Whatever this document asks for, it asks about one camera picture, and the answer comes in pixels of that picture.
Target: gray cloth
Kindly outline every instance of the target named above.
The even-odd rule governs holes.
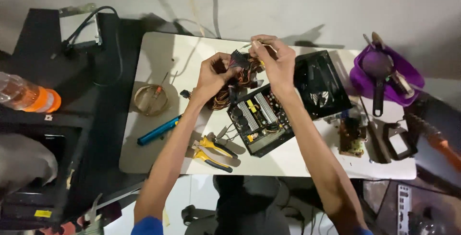
[[[55,156],[41,143],[16,133],[0,134],[0,201],[36,178],[46,184],[57,174]]]

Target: fingernail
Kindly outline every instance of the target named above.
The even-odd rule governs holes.
[[[256,49],[259,49],[259,47],[262,45],[258,40],[254,40],[251,43],[255,46]]]

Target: floor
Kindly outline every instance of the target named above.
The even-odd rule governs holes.
[[[286,181],[291,188],[309,187],[312,184],[311,179],[296,178]],[[283,205],[288,199],[288,189],[285,184],[282,184],[277,202]],[[187,226],[182,223],[181,210],[188,205],[194,205],[197,209],[215,210],[218,200],[218,192],[214,189],[212,183],[212,175],[185,175],[180,177],[168,199],[166,200],[166,212],[170,221],[168,227],[164,227],[165,235],[182,235],[186,232]],[[295,206],[301,211],[306,219],[305,235],[337,235],[336,229],[333,227],[329,218],[318,209],[314,209],[315,223],[311,233],[312,222],[311,213],[312,207],[297,200],[290,198],[290,206]],[[107,235],[126,235],[130,234],[133,228],[133,209],[135,203],[128,205],[122,210],[122,217],[108,226],[104,227],[104,233]],[[301,234],[301,223],[289,219],[291,235]]]

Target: purple container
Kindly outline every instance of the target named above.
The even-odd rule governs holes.
[[[370,79],[366,73],[359,66],[359,62],[365,57],[365,55],[373,48],[368,45],[356,58],[354,59],[354,67],[350,70],[349,76],[350,81],[354,88],[364,97],[373,99],[373,88],[374,81]],[[383,50],[384,53],[389,55],[394,61],[394,70],[397,70],[400,74],[405,76],[408,83],[416,85],[420,88],[424,87],[424,79],[418,73],[410,62],[406,61],[400,54],[395,52],[393,49],[386,46]],[[385,85],[384,100],[394,101],[402,106],[409,106],[419,95],[420,91],[415,90],[414,96],[406,99],[404,95],[397,94],[394,89],[389,85]]]

